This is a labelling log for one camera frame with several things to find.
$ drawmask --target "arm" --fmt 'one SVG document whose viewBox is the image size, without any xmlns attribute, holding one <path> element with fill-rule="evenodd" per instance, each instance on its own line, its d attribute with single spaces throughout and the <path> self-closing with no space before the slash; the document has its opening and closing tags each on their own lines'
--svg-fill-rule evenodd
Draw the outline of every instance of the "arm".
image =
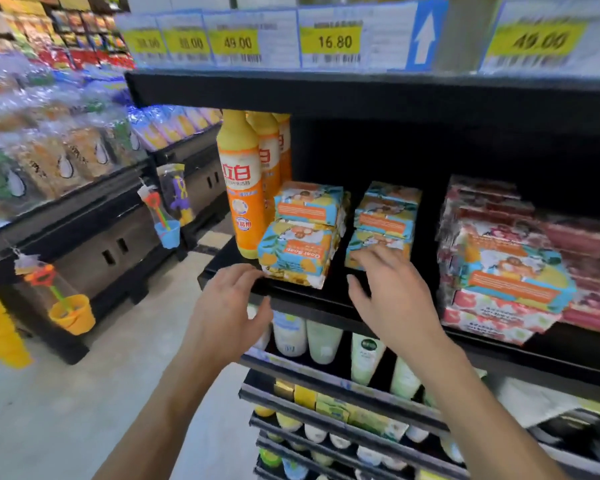
<svg viewBox="0 0 600 480">
<path fill-rule="evenodd" d="M 261 275 L 250 264 L 236 264 L 208 282 L 180 349 L 93 480 L 168 480 L 209 387 L 224 366 L 256 343 L 273 319 L 269 298 L 253 320 L 247 316 L 249 292 Z"/>
<path fill-rule="evenodd" d="M 355 251 L 352 257 L 364 266 L 371 288 L 369 298 L 355 277 L 347 277 L 360 317 L 433 394 L 472 478 L 566 480 L 445 334 L 416 268 L 384 246 Z"/>
</svg>

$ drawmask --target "supermarket aisle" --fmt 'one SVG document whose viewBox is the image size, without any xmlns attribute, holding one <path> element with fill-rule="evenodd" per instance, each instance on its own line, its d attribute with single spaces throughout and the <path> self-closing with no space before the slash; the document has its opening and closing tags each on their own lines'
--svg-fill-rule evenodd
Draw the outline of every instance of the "supermarket aisle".
<svg viewBox="0 0 600 480">
<path fill-rule="evenodd" d="M 222 235 L 205 236 L 208 246 Z M 28 341 L 36 364 L 0 365 L 0 480 L 89 480 L 135 419 L 180 344 L 211 256 L 190 253 L 154 276 L 138 306 L 124 304 L 90 337 L 92 351 L 67 367 Z M 232 364 L 194 418 L 173 480 L 251 480 L 257 430 L 238 389 L 247 369 Z"/>
</svg>

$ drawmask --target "toy bucket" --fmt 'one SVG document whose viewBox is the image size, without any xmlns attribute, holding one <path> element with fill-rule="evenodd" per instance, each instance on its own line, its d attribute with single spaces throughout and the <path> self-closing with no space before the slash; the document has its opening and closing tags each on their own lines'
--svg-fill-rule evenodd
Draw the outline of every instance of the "toy bucket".
<svg viewBox="0 0 600 480">
<path fill-rule="evenodd" d="M 89 298 L 83 294 L 75 294 L 65 298 L 73 308 L 67 313 L 65 307 L 59 301 L 49 310 L 49 318 L 60 325 L 66 331 L 74 335 L 86 333 L 96 325 L 96 319 L 91 311 Z"/>
<path fill-rule="evenodd" d="M 162 247 L 165 249 L 174 249 L 180 245 L 180 223 L 178 221 L 167 221 L 169 230 L 165 229 L 161 222 L 158 222 L 155 231 L 160 237 Z"/>
</svg>

